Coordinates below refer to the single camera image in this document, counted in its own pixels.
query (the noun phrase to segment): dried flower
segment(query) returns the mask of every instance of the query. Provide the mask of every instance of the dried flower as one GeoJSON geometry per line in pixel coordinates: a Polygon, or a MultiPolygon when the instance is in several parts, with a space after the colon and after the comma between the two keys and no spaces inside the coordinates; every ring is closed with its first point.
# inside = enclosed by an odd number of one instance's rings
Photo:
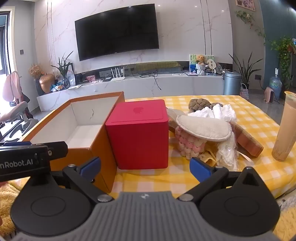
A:
{"type": "Polygon", "coordinates": [[[33,64],[30,69],[29,69],[29,74],[31,76],[33,76],[35,79],[38,79],[41,77],[43,73],[43,70],[41,69],[41,67],[37,64],[33,64]]]}

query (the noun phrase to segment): trash can lid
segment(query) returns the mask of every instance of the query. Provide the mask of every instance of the trash can lid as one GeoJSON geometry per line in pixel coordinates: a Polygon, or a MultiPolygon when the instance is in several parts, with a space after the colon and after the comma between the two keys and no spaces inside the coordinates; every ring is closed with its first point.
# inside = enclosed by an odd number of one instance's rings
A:
{"type": "Polygon", "coordinates": [[[242,78],[241,74],[236,73],[236,72],[229,72],[229,71],[225,72],[225,76],[230,77],[230,78],[235,78],[235,79],[241,79],[242,78]]]}

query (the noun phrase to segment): red cube box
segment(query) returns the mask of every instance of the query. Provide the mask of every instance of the red cube box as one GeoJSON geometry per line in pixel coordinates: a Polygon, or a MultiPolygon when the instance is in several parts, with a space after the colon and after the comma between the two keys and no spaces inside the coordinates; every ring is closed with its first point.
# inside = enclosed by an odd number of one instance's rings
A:
{"type": "Polygon", "coordinates": [[[119,169],[168,167],[164,100],[118,103],[105,125],[119,169]]]}

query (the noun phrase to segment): gray ribbed surface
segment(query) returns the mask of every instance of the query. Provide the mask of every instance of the gray ribbed surface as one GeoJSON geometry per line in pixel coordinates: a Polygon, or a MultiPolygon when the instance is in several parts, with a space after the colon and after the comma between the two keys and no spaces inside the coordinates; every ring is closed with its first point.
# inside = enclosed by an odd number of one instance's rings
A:
{"type": "Polygon", "coordinates": [[[13,241],[279,241],[271,232],[255,238],[234,237],[214,229],[192,202],[181,202],[171,192],[121,193],[110,203],[97,204],[78,229],[53,238],[23,233],[13,241]]]}

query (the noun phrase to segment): trash can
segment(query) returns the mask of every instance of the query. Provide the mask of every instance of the trash can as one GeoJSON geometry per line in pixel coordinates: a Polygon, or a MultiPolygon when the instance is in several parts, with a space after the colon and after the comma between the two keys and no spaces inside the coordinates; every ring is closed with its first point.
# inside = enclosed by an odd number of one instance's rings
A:
{"type": "Polygon", "coordinates": [[[223,95],[239,95],[242,76],[236,72],[225,72],[223,75],[224,91],[223,95]]]}

